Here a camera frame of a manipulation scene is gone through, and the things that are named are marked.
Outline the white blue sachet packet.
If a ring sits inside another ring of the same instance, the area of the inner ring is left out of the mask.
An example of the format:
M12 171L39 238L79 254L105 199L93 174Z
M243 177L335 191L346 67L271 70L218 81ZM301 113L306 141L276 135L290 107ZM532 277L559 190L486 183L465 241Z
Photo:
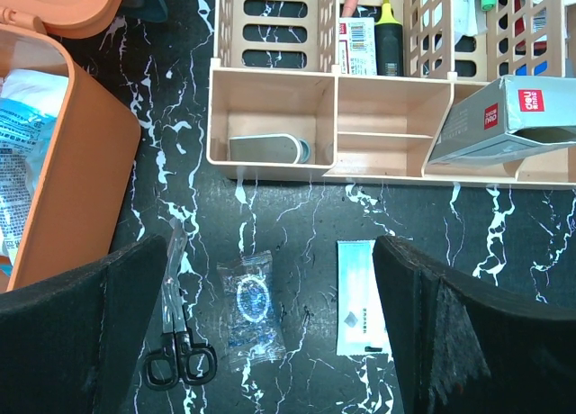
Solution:
M369 356L392 349L377 288L372 240L337 242L337 354Z

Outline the black handled scissors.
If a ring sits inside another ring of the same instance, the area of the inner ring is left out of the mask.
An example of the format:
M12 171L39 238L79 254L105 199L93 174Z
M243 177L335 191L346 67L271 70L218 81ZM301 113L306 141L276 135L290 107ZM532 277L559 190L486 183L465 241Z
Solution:
M184 224L170 221L171 238L161 285L162 333L159 349L149 352L142 365L142 379L152 391L167 391L179 382L201 386L212 381L217 373L216 351L208 343L195 343L187 325L178 271L184 257L188 237Z

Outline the white gauze pad pack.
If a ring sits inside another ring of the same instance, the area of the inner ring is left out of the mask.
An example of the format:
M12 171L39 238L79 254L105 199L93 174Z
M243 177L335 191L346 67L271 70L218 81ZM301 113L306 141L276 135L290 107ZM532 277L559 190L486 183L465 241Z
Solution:
M5 77L1 97L26 104L52 117L59 115L68 77L30 69L13 69Z

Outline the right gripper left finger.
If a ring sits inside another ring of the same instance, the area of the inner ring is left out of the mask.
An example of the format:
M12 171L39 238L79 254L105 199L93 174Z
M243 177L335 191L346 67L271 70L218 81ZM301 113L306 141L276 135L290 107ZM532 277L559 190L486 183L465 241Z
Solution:
M159 235L1 296L1 411L117 413L167 264Z

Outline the light blue long packet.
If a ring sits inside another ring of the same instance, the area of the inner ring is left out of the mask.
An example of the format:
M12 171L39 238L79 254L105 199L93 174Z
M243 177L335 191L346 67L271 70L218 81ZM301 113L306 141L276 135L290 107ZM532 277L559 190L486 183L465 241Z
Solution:
M56 118L25 103L1 100L1 254L17 258Z

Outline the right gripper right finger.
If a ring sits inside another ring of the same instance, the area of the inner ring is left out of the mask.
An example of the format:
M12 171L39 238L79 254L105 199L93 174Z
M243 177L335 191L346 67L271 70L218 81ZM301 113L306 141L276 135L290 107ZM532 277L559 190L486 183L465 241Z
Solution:
M408 413L572 413L575 312L379 237L373 267Z

